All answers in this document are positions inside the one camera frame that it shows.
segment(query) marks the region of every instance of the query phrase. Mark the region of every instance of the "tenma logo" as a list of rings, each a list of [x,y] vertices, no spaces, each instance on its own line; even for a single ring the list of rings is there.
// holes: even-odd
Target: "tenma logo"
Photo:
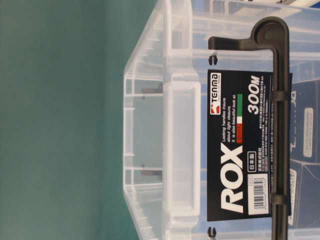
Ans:
[[[210,73],[210,114],[221,113],[221,73]]]

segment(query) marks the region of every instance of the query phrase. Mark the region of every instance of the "clear plastic storage box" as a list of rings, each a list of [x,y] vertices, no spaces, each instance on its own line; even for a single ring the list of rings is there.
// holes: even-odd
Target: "clear plastic storage box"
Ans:
[[[271,239],[270,217],[207,221],[208,69],[273,71],[269,50],[219,50],[218,64],[210,66],[214,51],[208,50],[208,39],[248,38],[267,16],[282,18],[289,27],[292,90],[299,90],[291,105],[288,238],[320,239],[320,11],[231,0],[159,0],[123,79],[123,191],[141,240],[207,240],[209,227],[219,240]]]

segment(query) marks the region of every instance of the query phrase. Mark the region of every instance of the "storage box handle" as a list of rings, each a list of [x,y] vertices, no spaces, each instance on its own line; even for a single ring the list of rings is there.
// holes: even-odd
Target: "storage box handle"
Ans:
[[[265,17],[258,21],[251,36],[231,39],[212,36],[208,40],[210,50],[273,52],[273,188],[272,240],[288,239],[289,196],[289,29],[278,17]]]

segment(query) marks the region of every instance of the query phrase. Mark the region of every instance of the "barcode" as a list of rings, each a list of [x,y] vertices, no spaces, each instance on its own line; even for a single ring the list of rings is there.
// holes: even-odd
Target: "barcode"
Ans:
[[[253,180],[254,209],[265,208],[264,178]]]
[[[269,214],[268,174],[248,174],[248,214]]]

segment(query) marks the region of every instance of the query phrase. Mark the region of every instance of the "teal background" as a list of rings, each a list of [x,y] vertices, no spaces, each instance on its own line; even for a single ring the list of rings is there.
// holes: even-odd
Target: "teal background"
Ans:
[[[136,240],[122,76],[155,0],[0,1],[0,239]]]

